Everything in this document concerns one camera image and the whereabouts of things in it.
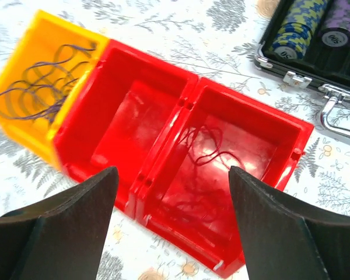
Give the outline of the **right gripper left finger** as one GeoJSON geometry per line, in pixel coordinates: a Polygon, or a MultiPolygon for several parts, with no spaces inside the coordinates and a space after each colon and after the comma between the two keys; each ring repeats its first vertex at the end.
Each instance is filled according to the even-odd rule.
{"type": "Polygon", "coordinates": [[[96,279],[118,188],[108,167],[0,217],[0,279],[96,279]]]}

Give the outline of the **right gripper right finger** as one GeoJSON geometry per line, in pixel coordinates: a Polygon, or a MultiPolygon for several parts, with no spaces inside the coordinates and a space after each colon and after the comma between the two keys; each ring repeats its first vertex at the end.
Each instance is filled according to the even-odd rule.
{"type": "Polygon", "coordinates": [[[321,209],[231,167],[250,279],[350,279],[350,216],[321,209]]]}

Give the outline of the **red double plastic bin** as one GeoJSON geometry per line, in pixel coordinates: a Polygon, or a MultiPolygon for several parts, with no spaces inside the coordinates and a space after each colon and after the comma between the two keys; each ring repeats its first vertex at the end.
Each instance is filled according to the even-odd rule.
{"type": "Polygon", "coordinates": [[[313,128],[111,40],[54,146],[76,181],[117,167],[116,206],[226,278],[244,265],[229,169],[283,190],[313,128]]]}

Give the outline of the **yellow plastic bin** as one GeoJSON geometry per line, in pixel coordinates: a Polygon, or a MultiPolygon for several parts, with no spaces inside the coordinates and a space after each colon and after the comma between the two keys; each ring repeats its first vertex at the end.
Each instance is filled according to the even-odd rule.
{"type": "Polygon", "coordinates": [[[53,140],[109,39],[39,10],[0,73],[0,127],[56,169],[53,140]]]}

